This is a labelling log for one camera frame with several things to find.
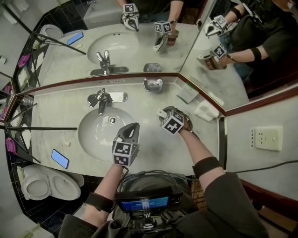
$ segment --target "elbow strap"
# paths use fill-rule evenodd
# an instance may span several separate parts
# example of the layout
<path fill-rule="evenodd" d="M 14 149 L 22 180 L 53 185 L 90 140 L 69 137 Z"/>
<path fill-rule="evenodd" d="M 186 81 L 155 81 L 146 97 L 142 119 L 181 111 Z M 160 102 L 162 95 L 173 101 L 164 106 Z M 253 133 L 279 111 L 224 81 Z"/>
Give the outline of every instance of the elbow strap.
<path fill-rule="evenodd" d="M 209 172 L 210 170 L 213 170 L 215 168 L 221 167 L 219 161 L 215 157 L 208 157 L 205 159 L 200 160 L 195 164 L 195 166 L 192 166 L 194 173 L 197 178 L 200 178 L 201 175 Z"/>
<path fill-rule="evenodd" d="M 236 14 L 236 16 L 237 16 L 237 20 L 239 20 L 239 19 L 242 18 L 242 15 L 241 15 L 240 11 L 239 11 L 237 8 L 234 8 L 234 7 L 233 7 L 233 8 L 231 9 L 231 12 L 233 12 L 233 13 Z"/>
<path fill-rule="evenodd" d="M 259 51 L 258 48 L 252 48 L 251 49 L 253 55 L 255 56 L 255 61 L 260 61 L 262 59 L 261 52 Z"/>
<path fill-rule="evenodd" d="M 95 207 L 98 211 L 103 210 L 107 213 L 111 213 L 113 203 L 112 200 L 93 192 L 89 194 L 86 200 L 86 204 Z"/>

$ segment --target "sleeve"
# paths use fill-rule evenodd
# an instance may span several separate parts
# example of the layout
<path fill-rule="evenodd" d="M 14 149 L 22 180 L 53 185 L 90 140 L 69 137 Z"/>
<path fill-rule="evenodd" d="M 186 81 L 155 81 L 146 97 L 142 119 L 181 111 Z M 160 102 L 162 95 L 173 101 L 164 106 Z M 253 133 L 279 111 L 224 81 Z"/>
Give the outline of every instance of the sleeve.
<path fill-rule="evenodd" d="M 287 53 L 297 42 L 297 39 L 286 31 L 278 31 L 270 36 L 263 47 L 272 62 L 276 62 L 284 53 Z"/>
<path fill-rule="evenodd" d="M 66 215 L 59 232 L 59 238 L 90 238 L 97 229 L 96 226 L 75 216 Z"/>
<path fill-rule="evenodd" d="M 215 179 L 204 196 L 209 211 L 237 232 L 246 237 L 268 237 L 236 174 L 228 173 Z"/>

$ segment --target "marble countertop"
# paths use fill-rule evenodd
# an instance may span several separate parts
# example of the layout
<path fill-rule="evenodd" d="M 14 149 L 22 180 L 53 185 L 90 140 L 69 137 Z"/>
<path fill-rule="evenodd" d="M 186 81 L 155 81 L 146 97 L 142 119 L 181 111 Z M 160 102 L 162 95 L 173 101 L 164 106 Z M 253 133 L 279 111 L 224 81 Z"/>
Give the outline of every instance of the marble countertop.
<path fill-rule="evenodd" d="M 223 108 L 230 110 L 249 103 L 241 78 L 232 64 L 224 70 L 207 70 L 204 65 L 197 61 L 199 55 L 205 55 L 211 46 L 219 43 L 215 35 L 207 38 L 203 30 L 200 32 L 194 47 L 192 48 L 181 74 L 205 92 L 212 92 L 224 102 Z"/>
<path fill-rule="evenodd" d="M 168 48 L 165 53 L 155 53 L 153 46 L 156 40 L 156 33 L 153 23 L 140 24 L 139 32 L 131 31 L 122 24 L 103 26 L 84 31 L 84 37 L 73 43 L 76 47 L 82 44 L 79 49 L 88 52 L 90 45 L 98 38 L 110 33 L 131 33 L 135 34 L 139 40 L 139 47 L 134 56 L 123 61 L 118 61 L 115 66 L 126 66 L 129 73 L 143 72 L 147 63 L 158 63 L 163 68 L 163 72 L 179 72 L 189 54 L 193 43 L 197 37 L 197 30 L 193 25 L 177 24 L 179 37 L 174 46 Z M 66 43 L 71 37 L 65 37 L 59 41 Z M 62 81 L 90 77 L 92 70 L 99 69 L 100 65 L 89 61 L 87 55 L 71 50 L 63 46 L 50 45 L 44 58 L 39 74 L 41 85 L 49 85 Z"/>
<path fill-rule="evenodd" d="M 35 96 L 34 103 L 38 105 L 33 110 L 32 126 L 78 127 L 88 112 L 98 110 L 98 106 L 89 108 L 87 97 L 97 93 L 102 87 Z M 129 98 L 126 102 L 114 103 L 112 106 L 125 110 L 140 123 L 140 151 L 129 168 L 130 173 L 160 169 L 185 175 L 193 174 L 192 160 L 183 139 L 179 134 L 172 136 L 163 130 L 156 115 L 159 109 L 171 105 L 190 115 L 195 133 L 217 156 L 217 121 L 209 123 L 195 116 L 193 113 L 198 101 L 185 104 L 176 96 L 181 89 L 177 84 L 164 83 L 163 92 L 158 94 L 146 92 L 140 82 L 104 87 L 107 92 L 127 92 Z M 70 147 L 63 146 L 64 141 L 69 141 Z M 69 159 L 67 170 L 51 159 L 53 149 Z M 112 153 L 110 158 L 102 159 L 87 155 L 79 143 L 77 131 L 32 131 L 32 153 L 44 166 L 79 174 L 102 177 L 112 165 Z"/>

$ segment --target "smartphone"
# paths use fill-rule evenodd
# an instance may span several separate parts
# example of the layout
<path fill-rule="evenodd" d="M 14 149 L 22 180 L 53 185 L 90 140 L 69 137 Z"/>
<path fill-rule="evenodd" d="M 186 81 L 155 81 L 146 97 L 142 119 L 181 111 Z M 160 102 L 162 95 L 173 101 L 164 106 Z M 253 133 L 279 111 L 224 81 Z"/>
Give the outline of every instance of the smartphone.
<path fill-rule="evenodd" d="M 83 38 L 84 35 L 83 35 L 83 32 L 80 32 L 78 33 L 77 35 L 73 36 L 72 38 L 70 38 L 68 41 L 67 41 L 67 44 L 68 45 L 71 45 L 73 43 L 75 43 L 77 40 L 79 40 L 80 38 Z"/>
<path fill-rule="evenodd" d="M 58 164 L 60 164 L 63 168 L 67 169 L 69 160 L 61 155 L 58 151 L 52 151 L 52 159 L 55 160 Z"/>

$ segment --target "white outlet cover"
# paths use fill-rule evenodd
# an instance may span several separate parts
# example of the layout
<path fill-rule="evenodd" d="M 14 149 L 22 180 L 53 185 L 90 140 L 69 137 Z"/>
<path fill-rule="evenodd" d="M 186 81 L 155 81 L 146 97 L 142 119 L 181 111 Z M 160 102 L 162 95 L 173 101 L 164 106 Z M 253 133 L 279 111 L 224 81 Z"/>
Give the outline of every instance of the white outlet cover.
<path fill-rule="evenodd" d="M 255 147 L 258 149 L 281 151 L 283 143 L 282 126 L 258 126 L 254 128 Z"/>

